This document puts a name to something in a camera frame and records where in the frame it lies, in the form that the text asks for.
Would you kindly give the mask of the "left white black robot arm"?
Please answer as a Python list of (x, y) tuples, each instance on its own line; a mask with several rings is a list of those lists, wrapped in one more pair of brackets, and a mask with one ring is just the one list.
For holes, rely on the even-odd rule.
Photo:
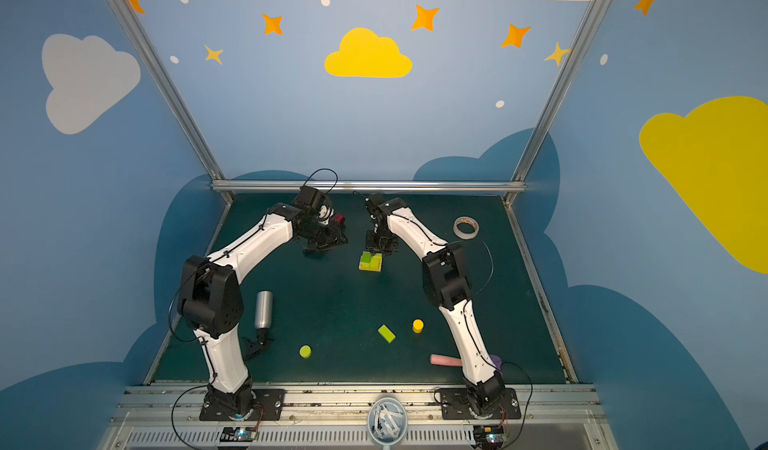
[(303, 185), (292, 202), (271, 206), (230, 244), (184, 263), (177, 311), (201, 344), (209, 370), (201, 419), (251, 418), (255, 397), (238, 335), (244, 313), (240, 284), (272, 251), (296, 238), (307, 241), (309, 253), (347, 242), (327, 193)]

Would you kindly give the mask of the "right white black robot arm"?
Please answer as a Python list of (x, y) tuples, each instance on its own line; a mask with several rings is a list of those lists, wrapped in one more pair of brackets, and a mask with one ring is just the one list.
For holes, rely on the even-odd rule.
[(419, 257), (424, 293), (445, 318), (459, 352), (469, 408), (477, 417), (490, 416), (506, 387), (474, 316), (462, 245), (434, 234), (401, 198), (387, 200), (375, 193), (365, 198), (365, 206), (373, 223), (366, 233), (366, 249), (387, 256), (404, 243)]

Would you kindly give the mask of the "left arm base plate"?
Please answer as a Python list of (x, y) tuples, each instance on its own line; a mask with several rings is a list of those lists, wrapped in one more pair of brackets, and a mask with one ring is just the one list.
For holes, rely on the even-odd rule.
[(246, 387), (235, 393), (209, 389), (199, 419), (216, 422), (277, 421), (282, 413), (284, 398), (283, 389)]

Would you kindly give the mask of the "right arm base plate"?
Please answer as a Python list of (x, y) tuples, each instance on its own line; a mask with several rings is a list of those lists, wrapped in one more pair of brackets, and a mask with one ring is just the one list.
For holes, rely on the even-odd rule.
[(521, 420), (522, 409), (514, 389), (508, 388), (500, 400), (487, 410), (475, 413), (466, 388), (437, 388), (433, 393), (444, 420)]

